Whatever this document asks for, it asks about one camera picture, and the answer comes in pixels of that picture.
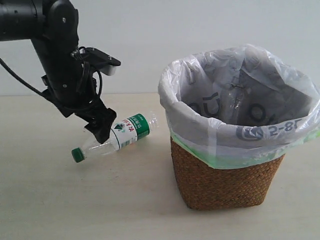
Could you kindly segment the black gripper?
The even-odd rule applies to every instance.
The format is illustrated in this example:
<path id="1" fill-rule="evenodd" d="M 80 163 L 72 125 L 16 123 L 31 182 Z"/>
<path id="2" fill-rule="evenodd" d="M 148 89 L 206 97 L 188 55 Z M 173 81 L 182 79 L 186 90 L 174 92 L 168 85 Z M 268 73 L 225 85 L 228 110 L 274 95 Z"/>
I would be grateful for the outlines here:
<path id="1" fill-rule="evenodd" d="M 51 102 L 65 117 L 75 114 L 87 118 L 84 126 L 98 143 L 103 144 L 110 138 L 111 127 L 117 113 L 111 108 L 103 109 L 101 100 L 102 74 L 96 67 L 85 67 L 79 75 L 63 72 L 54 81 L 47 74 L 41 77 L 46 90 L 44 98 Z"/>

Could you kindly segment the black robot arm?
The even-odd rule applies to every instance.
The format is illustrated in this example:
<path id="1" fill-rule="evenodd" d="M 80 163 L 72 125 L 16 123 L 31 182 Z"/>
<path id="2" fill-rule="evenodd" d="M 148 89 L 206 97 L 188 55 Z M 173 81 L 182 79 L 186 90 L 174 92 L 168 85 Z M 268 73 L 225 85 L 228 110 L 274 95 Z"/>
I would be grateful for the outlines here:
<path id="1" fill-rule="evenodd" d="M 44 91 L 64 117 L 76 115 L 99 143 L 110 137 L 116 112 L 101 100 L 102 76 L 121 62 L 94 47 L 79 45 L 79 12 L 68 0 L 3 0 L 0 39 L 30 40 L 44 69 Z"/>

